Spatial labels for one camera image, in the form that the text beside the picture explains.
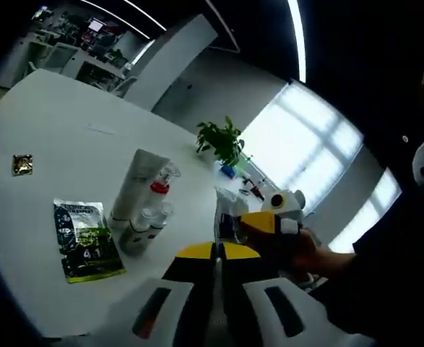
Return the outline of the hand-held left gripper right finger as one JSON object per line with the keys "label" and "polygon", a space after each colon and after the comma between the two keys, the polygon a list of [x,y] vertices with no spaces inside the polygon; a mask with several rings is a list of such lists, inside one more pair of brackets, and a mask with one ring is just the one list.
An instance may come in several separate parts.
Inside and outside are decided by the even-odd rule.
{"label": "hand-held left gripper right finger", "polygon": [[236,346],[373,346],[373,339],[333,325],[325,307],[254,250],[225,242],[222,295]]}

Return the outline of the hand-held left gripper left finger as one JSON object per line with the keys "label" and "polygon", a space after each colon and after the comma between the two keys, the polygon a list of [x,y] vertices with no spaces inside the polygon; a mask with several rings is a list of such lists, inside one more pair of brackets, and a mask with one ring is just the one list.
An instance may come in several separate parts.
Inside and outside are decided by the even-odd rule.
{"label": "hand-held left gripper left finger", "polygon": [[174,257],[109,311],[91,333],[92,346],[202,346],[212,310],[216,251],[212,241]]}

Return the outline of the person's right hand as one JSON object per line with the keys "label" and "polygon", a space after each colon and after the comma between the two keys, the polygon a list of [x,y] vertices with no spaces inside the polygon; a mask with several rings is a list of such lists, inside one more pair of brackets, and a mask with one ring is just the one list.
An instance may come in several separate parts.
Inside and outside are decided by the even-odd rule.
{"label": "person's right hand", "polygon": [[318,247],[308,230],[300,230],[294,246],[295,250],[290,259],[290,274],[296,280],[308,280],[308,274],[321,277],[329,275],[329,251]]}

